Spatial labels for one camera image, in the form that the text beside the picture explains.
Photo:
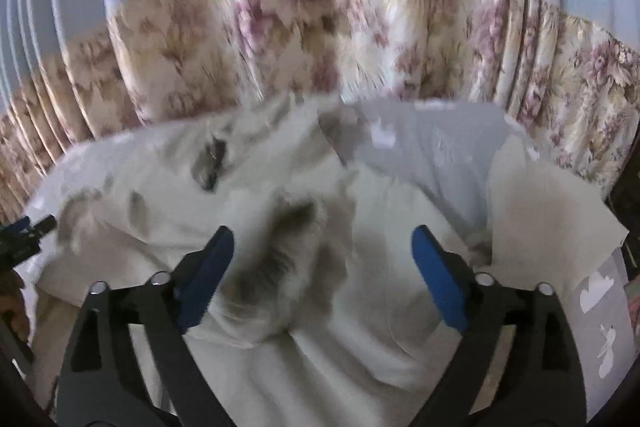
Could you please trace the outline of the person's left hand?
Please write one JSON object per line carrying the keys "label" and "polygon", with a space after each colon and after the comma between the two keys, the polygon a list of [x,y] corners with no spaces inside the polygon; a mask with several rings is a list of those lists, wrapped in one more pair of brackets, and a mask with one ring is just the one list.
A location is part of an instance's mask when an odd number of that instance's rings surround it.
{"label": "person's left hand", "polygon": [[15,271],[3,271],[0,277],[0,313],[10,331],[27,343],[30,334],[23,289],[25,283]]}

